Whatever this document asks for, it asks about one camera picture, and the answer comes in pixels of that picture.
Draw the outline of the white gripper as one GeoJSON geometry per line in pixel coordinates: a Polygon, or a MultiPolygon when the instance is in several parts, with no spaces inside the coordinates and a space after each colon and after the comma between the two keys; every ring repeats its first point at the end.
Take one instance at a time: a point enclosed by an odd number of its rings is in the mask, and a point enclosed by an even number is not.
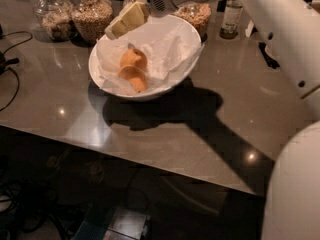
{"type": "Polygon", "coordinates": [[[127,4],[106,27],[105,34],[111,39],[118,39],[126,33],[144,25],[152,17],[164,17],[174,13],[178,7],[174,0],[136,0],[127,4]]]}

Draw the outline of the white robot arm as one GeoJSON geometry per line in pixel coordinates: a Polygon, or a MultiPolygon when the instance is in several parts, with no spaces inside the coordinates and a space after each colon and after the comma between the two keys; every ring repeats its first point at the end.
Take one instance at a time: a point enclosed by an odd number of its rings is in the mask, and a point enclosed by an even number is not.
{"type": "MultiPolygon", "coordinates": [[[[105,30],[115,39],[189,2],[135,0],[105,30]]],[[[304,0],[239,0],[286,76],[314,114],[319,113],[320,14],[304,0]]],[[[320,240],[320,121],[295,135],[274,166],[267,191],[261,240],[320,240]]]]}

